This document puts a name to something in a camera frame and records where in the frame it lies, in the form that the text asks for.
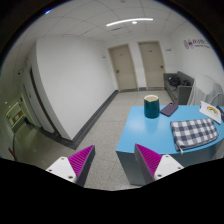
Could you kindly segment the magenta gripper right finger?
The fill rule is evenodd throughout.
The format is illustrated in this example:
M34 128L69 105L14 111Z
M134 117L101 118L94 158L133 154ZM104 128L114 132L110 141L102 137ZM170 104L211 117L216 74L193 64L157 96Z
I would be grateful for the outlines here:
M183 166L169 154L160 155L139 144L135 145L134 155L146 184L183 169Z

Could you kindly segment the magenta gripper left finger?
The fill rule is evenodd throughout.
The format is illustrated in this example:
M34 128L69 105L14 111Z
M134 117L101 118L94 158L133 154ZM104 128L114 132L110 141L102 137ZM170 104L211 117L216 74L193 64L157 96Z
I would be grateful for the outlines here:
M46 171L83 187L94 156L95 146L91 145L70 157L58 158Z

